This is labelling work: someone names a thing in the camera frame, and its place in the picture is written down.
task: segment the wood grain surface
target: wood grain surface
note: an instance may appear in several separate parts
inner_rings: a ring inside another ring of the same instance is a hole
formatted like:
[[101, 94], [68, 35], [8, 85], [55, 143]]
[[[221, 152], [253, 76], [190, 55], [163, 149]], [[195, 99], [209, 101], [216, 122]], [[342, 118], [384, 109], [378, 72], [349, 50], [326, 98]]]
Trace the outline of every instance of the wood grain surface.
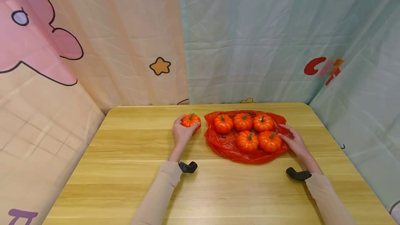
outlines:
[[288, 167], [301, 169], [291, 152], [268, 164], [245, 165], [218, 156], [208, 147], [203, 116], [235, 109], [284, 116], [303, 136], [358, 225], [395, 224], [315, 113], [299, 102], [114, 108], [44, 224], [129, 224], [173, 148], [173, 121], [193, 112], [201, 117], [202, 127], [182, 161], [195, 161], [198, 169], [182, 175], [164, 224], [323, 224], [305, 184], [285, 174]]

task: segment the peach curtain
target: peach curtain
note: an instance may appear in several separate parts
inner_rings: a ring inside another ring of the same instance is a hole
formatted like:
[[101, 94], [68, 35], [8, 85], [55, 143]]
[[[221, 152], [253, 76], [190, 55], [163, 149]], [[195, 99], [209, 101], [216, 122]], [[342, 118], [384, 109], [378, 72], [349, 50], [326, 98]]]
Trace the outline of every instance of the peach curtain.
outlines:
[[41, 224], [120, 105], [189, 103], [179, 0], [0, 0], [0, 224]]
[[103, 112], [189, 98], [179, 0], [50, 1], [84, 50], [68, 65]]

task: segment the plastic bag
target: plastic bag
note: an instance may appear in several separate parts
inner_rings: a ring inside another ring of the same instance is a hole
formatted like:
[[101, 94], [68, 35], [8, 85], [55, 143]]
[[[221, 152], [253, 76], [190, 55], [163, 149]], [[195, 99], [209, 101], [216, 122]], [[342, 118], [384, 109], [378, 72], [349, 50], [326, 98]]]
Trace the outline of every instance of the plastic bag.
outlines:
[[[252, 110], [236, 110], [236, 111], [216, 111], [209, 113], [204, 116], [205, 120], [208, 123], [208, 129], [205, 133], [206, 140], [208, 142], [208, 145], [210, 146], [213, 151], [215, 151], [217, 154], [226, 157], [227, 159], [230, 159], [232, 161], [240, 162], [243, 164], [265, 164], [267, 162], [270, 162], [274, 160], [276, 157], [278, 157], [280, 154], [288, 151], [289, 146], [282, 141], [282, 148], [280, 151], [274, 153], [274, 154], [268, 154], [264, 151], [262, 151], [260, 148], [258, 148], [255, 152], [251, 154], [247, 154], [244, 152], [241, 152], [237, 146], [236, 146], [236, 137], [239, 133], [235, 128], [232, 129], [230, 133], [227, 134], [220, 134], [217, 133], [214, 129], [214, 118], [217, 117], [220, 114], [226, 114], [230, 118], [233, 119], [233, 117], [236, 114], [239, 113], [246, 113], [250, 114], [251, 117], [255, 117], [258, 114], [266, 114], [271, 116], [274, 121], [275, 121], [275, 130], [278, 133], [284, 134], [286, 136], [289, 136], [289, 131], [286, 130], [285, 128], [282, 128], [279, 126], [279, 124], [286, 124], [286, 119], [280, 115], [269, 113], [269, 112], [262, 112], [262, 111], [252, 111]], [[252, 130], [256, 135], [258, 135], [258, 132], [255, 130]]]

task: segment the human hand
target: human hand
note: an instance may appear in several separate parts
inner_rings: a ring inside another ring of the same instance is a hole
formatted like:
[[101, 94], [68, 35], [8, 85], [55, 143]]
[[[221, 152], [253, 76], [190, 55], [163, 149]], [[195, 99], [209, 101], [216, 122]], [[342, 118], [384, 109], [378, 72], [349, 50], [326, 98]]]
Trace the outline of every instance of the human hand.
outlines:
[[171, 152], [171, 154], [168, 157], [168, 161], [178, 163], [181, 160], [182, 153], [183, 153], [189, 139], [192, 137], [193, 131], [200, 125], [200, 123], [195, 123], [194, 125], [192, 125], [190, 127], [185, 127], [185, 126], [181, 125], [181, 120], [185, 116], [186, 115], [183, 114], [174, 121], [173, 137], [174, 137], [174, 141], [175, 141], [175, 146], [174, 146], [173, 151]]
[[289, 145], [289, 147], [297, 156], [297, 159], [305, 165], [306, 169], [309, 172], [323, 175], [321, 168], [318, 166], [318, 163], [308, 151], [306, 144], [304, 143], [303, 138], [300, 136], [300, 134], [297, 133], [297, 131], [295, 131], [290, 126], [284, 124], [280, 124], [280, 126], [282, 128], [286, 128], [292, 134], [293, 139], [290, 139], [282, 134], [278, 134], [278, 136]]
[[190, 127], [185, 127], [181, 125], [181, 120], [185, 116], [186, 115], [183, 114], [174, 121], [173, 136], [174, 136], [175, 146], [185, 147], [189, 139], [192, 137], [193, 131], [200, 125], [200, 123], [195, 123]]

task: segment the pumpkin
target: pumpkin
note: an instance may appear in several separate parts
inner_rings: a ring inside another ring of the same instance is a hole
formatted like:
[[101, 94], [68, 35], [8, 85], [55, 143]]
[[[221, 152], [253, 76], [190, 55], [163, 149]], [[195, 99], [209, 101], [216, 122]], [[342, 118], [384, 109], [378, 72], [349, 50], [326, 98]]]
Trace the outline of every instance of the pumpkin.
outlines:
[[194, 125], [195, 123], [200, 123], [199, 127], [197, 127], [193, 133], [197, 132], [200, 127], [201, 127], [201, 120], [200, 117], [198, 117], [197, 115], [195, 115], [194, 113], [186, 115], [186, 117], [184, 117], [181, 120], [181, 125], [185, 126], [185, 127], [190, 127], [192, 125]]
[[264, 131], [258, 135], [260, 148], [268, 154], [274, 154], [282, 148], [282, 140], [273, 131]]
[[266, 114], [259, 114], [253, 118], [253, 127], [258, 132], [273, 131], [274, 123], [273, 118]]
[[233, 118], [233, 126], [238, 131], [250, 131], [253, 126], [253, 119], [250, 117], [250, 114], [236, 114]]
[[232, 119], [226, 114], [220, 114], [214, 118], [214, 129], [216, 132], [226, 134], [233, 128]]
[[236, 137], [236, 146], [241, 152], [251, 153], [258, 148], [258, 139], [255, 133], [250, 131], [239, 132]]

